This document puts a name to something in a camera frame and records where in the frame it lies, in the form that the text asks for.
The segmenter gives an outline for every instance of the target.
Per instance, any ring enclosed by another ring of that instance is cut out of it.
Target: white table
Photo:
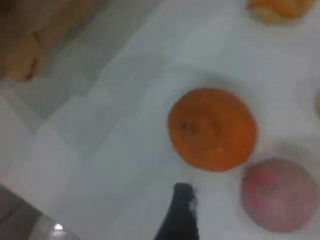
[[[224,88],[258,122],[249,161],[289,157],[317,175],[320,7],[271,27],[244,5],[115,0],[34,82],[2,83],[1,182],[84,240],[153,239],[179,181],[198,188],[201,240],[317,239],[318,217],[293,235],[256,227],[239,206],[244,166],[192,169],[167,136],[183,93]]]

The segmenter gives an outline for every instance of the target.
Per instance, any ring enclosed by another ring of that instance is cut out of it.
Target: baked good
[[[44,53],[34,35],[24,37],[4,58],[6,75],[18,82],[29,82],[40,71]]]
[[[247,9],[265,23],[289,23],[302,18],[315,0],[248,0]]]

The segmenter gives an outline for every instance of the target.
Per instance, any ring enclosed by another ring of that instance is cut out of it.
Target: black object
[[[176,183],[168,212],[154,240],[199,240],[197,198],[188,183]]]

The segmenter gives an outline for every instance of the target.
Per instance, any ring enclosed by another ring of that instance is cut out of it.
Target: table
[[[202,240],[317,239],[318,216],[293,235],[262,231],[239,205],[245,166],[193,169],[167,135],[183,93],[227,89],[257,120],[249,163],[284,156],[318,177],[319,4],[289,26],[244,6],[117,0],[31,84],[2,82],[1,183],[84,240],[152,239],[180,181],[198,189]]]

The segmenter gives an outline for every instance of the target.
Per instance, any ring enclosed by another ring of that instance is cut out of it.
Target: pink fruit
[[[257,225],[272,232],[290,233],[313,218],[319,205],[318,186],[298,164],[271,158],[247,169],[241,203]]]

